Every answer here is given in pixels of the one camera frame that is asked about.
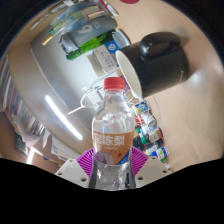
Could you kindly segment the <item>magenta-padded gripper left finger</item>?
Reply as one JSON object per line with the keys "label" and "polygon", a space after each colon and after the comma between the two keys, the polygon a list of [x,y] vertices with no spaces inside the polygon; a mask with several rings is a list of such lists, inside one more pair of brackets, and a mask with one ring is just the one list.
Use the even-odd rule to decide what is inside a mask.
{"label": "magenta-padded gripper left finger", "polygon": [[89,149],[76,159],[69,158],[55,175],[78,186],[88,188],[93,168],[93,149]]}

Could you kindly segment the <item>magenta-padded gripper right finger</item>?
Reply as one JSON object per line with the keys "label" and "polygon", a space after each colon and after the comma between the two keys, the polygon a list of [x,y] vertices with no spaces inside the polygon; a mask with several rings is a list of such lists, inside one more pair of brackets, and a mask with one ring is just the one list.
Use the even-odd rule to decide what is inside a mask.
{"label": "magenta-padded gripper right finger", "polygon": [[130,188],[140,188],[172,173],[156,156],[148,157],[133,147],[130,160]]}

